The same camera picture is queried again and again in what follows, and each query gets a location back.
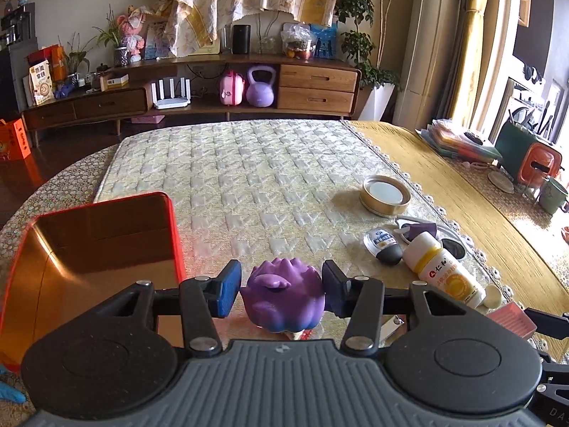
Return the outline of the red metal tin box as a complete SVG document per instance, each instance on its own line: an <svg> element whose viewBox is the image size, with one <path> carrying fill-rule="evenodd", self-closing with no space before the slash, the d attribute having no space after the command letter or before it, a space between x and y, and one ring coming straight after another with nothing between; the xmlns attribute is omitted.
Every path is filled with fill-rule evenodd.
<svg viewBox="0 0 569 427"><path fill-rule="evenodd" d="M185 267L171 199L154 192L38 216L8 276L1 363L19 372L38 339L137 280L177 286Z"/></svg>

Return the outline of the clear bottle black cap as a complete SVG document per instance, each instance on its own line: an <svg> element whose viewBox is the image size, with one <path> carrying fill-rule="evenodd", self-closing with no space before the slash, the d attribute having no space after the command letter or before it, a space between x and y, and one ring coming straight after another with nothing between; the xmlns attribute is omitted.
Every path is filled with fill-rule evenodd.
<svg viewBox="0 0 569 427"><path fill-rule="evenodd" d="M402 259L402 249L395 238L383 228L368 231L363 237L367 250L382 264L394 266Z"/></svg>

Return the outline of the quilted cream yellow mat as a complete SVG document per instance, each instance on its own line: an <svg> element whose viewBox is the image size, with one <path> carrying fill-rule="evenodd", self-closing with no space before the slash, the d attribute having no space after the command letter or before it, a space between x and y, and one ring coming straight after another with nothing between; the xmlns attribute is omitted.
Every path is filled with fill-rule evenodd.
<svg viewBox="0 0 569 427"><path fill-rule="evenodd" d="M382 265L363 243L368 231L397 225L361 203L363 181L373 175L408 190L407 216L460 233L420 184L341 121L234 121L141 133L119 145L95 198L165 193L188 276L213 275L231 259L249 275L264 261L296 257L315 268L334 260L347 276L403 288L414 279L407 266Z"/></svg>

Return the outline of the pink toy suitcase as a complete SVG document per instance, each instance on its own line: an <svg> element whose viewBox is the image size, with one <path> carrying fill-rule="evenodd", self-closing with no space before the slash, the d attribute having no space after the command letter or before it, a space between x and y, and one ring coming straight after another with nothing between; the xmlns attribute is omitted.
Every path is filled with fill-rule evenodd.
<svg viewBox="0 0 569 427"><path fill-rule="evenodd" d="M245 93L246 82L243 76L233 70L227 72L220 80L219 97L222 105L240 105Z"/></svg>

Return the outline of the round beige coaster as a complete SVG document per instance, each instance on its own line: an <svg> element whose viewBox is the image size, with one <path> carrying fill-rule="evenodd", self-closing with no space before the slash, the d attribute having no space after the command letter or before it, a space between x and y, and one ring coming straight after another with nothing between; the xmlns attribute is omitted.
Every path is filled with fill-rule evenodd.
<svg viewBox="0 0 569 427"><path fill-rule="evenodd" d="M515 187L512 181L502 172L491 171L487 174L488 180L506 194L514 194Z"/></svg>

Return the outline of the plastic bag of fruit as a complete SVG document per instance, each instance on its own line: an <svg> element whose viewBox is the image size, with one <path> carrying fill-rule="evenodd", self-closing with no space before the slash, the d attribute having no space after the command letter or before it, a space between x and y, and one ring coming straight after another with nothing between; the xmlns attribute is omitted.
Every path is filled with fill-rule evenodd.
<svg viewBox="0 0 569 427"><path fill-rule="evenodd" d="M281 32L283 53L286 57L308 61L313 56L315 37L310 26L302 23L285 23Z"/></svg>

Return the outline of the snack box on cabinet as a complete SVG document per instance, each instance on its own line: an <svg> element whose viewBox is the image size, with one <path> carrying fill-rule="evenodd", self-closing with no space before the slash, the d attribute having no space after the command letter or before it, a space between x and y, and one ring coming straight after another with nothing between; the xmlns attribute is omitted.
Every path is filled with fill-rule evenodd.
<svg viewBox="0 0 569 427"><path fill-rule="evenodd" d="M29 68L29 86L35 106L45 104L54 98L50 64L47 60Z"/></svg>

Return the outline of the orange gift bag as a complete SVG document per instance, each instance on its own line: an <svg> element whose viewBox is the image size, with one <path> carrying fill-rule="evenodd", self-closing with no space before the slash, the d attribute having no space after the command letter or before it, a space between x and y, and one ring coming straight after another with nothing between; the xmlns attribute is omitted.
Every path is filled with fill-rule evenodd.
<svg viewBox="0 0 569 427"><path fill-rule="evenodd" d="M31 154L27 132L22 118L1 121L0 160L2 162L24 160Z"/></svg>

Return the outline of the black cylinder speaker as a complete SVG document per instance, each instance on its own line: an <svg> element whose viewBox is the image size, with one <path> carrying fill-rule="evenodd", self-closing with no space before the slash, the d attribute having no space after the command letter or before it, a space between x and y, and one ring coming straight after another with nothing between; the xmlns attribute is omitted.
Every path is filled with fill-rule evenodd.
<svg viewBox="0 0 569 427"><path fill-rule="evenodd" d="M248 55L250 53L251 26L249 24L233 25L232 52L234 55Z"/></svg>

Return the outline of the white yellow vitamin bottle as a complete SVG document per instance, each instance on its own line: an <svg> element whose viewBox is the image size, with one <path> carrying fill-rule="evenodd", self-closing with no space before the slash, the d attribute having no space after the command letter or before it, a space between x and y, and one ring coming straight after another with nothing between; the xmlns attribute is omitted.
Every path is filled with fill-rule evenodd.
<svg viewBox="0 0 569 427"><path fill-rule="evenodd" d="M501 306L500 290L481 283L466 267L429 232L422 232L405 248L402 256L405 264L420 280L433 285L453 299L476 309L485 306L489 310Z"/></svg>

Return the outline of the wooden tv cabinet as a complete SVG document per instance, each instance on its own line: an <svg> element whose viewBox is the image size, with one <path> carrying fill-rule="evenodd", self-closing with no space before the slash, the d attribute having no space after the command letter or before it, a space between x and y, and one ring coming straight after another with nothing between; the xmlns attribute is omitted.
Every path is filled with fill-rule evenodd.
<svg viewBox="0 0 569 427"><path fill-rule="evenodd" d="M276 69L274 102L266 108L249 105L222 105L221 78L230 70L243 76L253 65ZM150 83L163 78L186 77L191 81L191 104L182 109L157 110L152 106ZM33 138L47 129L86 125L103 121L120 123L127 118L164 115L222 114L351 117L359 95L359 69L338 60L288 58L284 55L200 55L185 58L143 61L125 68L102 72L93 82L95 91L75 91L62 99L24 111L27 131Z"/></svg>

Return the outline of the blue photo card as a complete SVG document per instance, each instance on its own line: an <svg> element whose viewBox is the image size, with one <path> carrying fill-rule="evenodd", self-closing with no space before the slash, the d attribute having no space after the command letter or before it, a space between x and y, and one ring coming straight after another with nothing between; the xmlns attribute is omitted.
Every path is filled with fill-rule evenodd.
<svg viewBox="0 0 569 427"><path fill-rule="evenodd" d="M336 22L333 22L330 26L311 24L310 32L312 32L315 42L313 58L326 60L336 58Z"/></svg>

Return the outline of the small purple box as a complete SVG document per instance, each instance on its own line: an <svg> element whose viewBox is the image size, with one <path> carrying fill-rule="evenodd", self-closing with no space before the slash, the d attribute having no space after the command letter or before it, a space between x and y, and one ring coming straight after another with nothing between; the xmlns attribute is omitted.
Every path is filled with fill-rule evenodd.
<svg viewBox="0 0 569 427"><path fill-rule="evenodd" d="M422 233L428 233L433 237L437 237L437 225L435 223L413 223L413 224L403 224L402 227L403 236L409 241L413 241Z"/></svg>

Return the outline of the purple spiky toy figure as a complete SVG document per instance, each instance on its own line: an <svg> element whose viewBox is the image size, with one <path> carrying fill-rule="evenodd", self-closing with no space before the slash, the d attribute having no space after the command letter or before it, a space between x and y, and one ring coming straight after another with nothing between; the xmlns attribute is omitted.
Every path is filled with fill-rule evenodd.
<svg viewBox="0 0 569 427"><path fill-rule="evenodd" d="M308 338L325 309L320 273L296 257L263 261L252 270L240 295L254 325L292 340Z"/></svg>

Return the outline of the mustard yellow table runner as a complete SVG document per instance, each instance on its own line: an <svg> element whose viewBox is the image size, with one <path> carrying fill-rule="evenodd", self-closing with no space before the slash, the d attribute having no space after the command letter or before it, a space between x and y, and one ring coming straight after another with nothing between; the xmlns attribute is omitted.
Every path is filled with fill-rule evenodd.
<svg viewBox="0 0 569 427"><path fill-rule="evenodd" d="M566 214L550 216L519 195L501 194L486 169L440 157L414 132L378 121L352 125L473 238L515 300L556 315L568 310L568 244L561 235Z"/></svg>

